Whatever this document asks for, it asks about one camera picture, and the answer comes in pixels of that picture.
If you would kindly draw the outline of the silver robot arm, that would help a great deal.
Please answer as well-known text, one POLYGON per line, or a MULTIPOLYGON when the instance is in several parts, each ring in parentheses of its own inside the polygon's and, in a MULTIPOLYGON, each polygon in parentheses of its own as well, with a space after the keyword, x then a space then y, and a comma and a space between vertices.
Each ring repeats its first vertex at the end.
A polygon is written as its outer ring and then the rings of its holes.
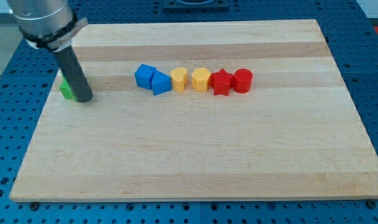
POLYGON ((35 49, 59 52, 88 25, 79 19, 68 0, 7 0, 22 35, 35 49))

